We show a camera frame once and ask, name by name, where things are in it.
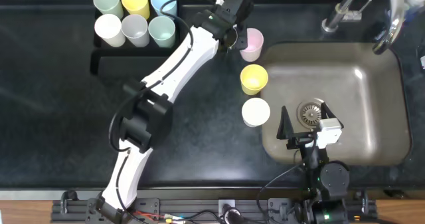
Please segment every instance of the plastic cup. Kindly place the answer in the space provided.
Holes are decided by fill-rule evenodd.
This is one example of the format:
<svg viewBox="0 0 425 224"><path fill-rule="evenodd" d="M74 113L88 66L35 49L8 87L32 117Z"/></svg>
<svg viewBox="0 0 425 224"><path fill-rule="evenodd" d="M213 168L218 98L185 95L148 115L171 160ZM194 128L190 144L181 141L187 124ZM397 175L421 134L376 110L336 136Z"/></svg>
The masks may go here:
<svg viewBox="0 0 425 224"><path fill-rule="evenodd" d="M242 117L248 127L260 126L270 117L270 107L261 98L250 98L242 107Z"/></svg>
<svg viewBox="0 0 425 224"><path fill-rule="evenodd" d="M120 19L124 15L120 0L93 0L93 4L104 15L113 14Z"/></svg>
<svg viewBox="0 0 425 224"><path fill-rule="evenodd" d="M151 0L152 7L155 9L155 12L158 14L158 16L164 15L159 10L167 1L170 1L170 0ZM170 4L167 4L164 7L163 11L177 16L177 2L173 1Z"/></svg>
<svg viewBox="0 0 425 224"><path fill-rule="evenodd" d="M136 47L145 47L149 44L147 21L141 15L129 15L121 23L122 33Z"/></svg>
<svg viewBox="0 0 425 224"><path fill-rule="evenodd" d="M148 0L122 0L122 5L130 15L141 15L147 20L150 16Z"/></svg>
<svg viewBox="0 0 425 224"><path fill-rule="evenodd" d="M242 58L245 61L253 62L260 57L264 37L258 29L254 28L248 28L246 30L246 36L248 38L248 47L240 51L240 55L242 55Z"/></svg>
<svg viewBox="0 0 425 224"><path fill-rule="evenodd" d="M265 68L258 64L250 64L242 69L240 83L242 90L247 95L255 95L265 87L268 82L268 74Z"/></svg>
<svg viewBox="0 0 425 224"><path fill-rule="evenodd" d="M94 31L112 47L120 47L126 41L126 37L121 31L120 18L113 14L99 17L94 23Z"/></svg>
<svg viewBox="0 0 425 224"><path fill-rule="evenodd" d="M155 17L149 24L149 34L163 48L171 48L175 42L174 22L165 16Z"/></svg>

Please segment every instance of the stainless steel sink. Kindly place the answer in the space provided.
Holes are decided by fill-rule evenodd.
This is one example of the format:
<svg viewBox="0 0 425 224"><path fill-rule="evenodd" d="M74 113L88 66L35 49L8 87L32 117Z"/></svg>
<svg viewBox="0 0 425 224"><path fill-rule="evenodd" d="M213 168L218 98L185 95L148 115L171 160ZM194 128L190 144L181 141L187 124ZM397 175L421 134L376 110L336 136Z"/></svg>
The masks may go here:
<svg viewBox="0 0 425 224"><path fill-rule="evenodd" d="M320 118L326 102L345 128L327 146L331 160L349 165L394 165L410 150L398 60L365 43L290 43L270 47L260 63L269 80L261 97L270 105L262 126L264 148L275 160L292 163L295 150L277 140L280 110L286 106L295 132Z"/></svg>

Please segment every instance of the wooden floor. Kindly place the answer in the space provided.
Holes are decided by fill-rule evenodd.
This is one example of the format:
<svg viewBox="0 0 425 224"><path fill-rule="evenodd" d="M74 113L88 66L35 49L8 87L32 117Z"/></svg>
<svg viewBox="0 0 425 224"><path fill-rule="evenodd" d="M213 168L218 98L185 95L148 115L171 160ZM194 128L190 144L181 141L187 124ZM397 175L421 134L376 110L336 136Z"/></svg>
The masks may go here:
<svg viewBox="0 0 425 224"><path fill-rule="evenodd" d="M377 201L380 218L400 224L425 223L425 200ZM51 201L0 201L0 224L50 223Z"/></svg>

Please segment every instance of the black countertop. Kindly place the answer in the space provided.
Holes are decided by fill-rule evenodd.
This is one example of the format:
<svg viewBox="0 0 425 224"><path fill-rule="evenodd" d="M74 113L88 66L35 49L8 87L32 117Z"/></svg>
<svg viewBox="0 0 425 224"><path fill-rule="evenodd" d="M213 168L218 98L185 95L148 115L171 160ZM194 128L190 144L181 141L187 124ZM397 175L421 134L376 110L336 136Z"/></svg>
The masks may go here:
<svg viewBox="0 0 425 224"><path fill-rule="evenodd" d="M281 42L373 42L388 0L373 0L360 23L324 35L320 22L340 1L254 0L247 25L263 32L263 52ZM353 8L365 1L356 0ZM179 14L190 20L204 8L188 3ZM108 124L129 77L90 74L94 11L91 0L0 2L0 188L84 189L109 182L116 153L108 147ZM425 76L416 58L424 27L421 15L393 46L411 154L398 166L351 167L351 187L425 185ZM173 129L149 158L140 188L258 187L291 167L266 154L261 128L242 121L249 97L239 74L246 64L238 53L219 53L187 83L174 105ZM279 186L302 187L303 175L295 171Z"/></svg>

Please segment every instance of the yellow cup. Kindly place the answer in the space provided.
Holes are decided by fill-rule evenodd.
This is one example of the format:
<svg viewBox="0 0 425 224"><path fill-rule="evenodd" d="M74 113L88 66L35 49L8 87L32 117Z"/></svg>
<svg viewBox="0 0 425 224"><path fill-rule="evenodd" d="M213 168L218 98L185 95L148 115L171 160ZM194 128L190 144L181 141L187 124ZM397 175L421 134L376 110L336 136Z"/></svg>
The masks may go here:
<svg viewBox="0 0 425 224"><path fill-rule="evenodd" d="M258 64L250 64L240 73L242 90L247 95L257 94L265 87L267 81L268 74L266 69Z"/></svg>
<svg viewBox="0 0 425 224"><path fill-rule="evenodd" d="M149 12L149 0L121 0L122 5L126 8L130 15L141 15L148 20L150 16Z"/></svg>

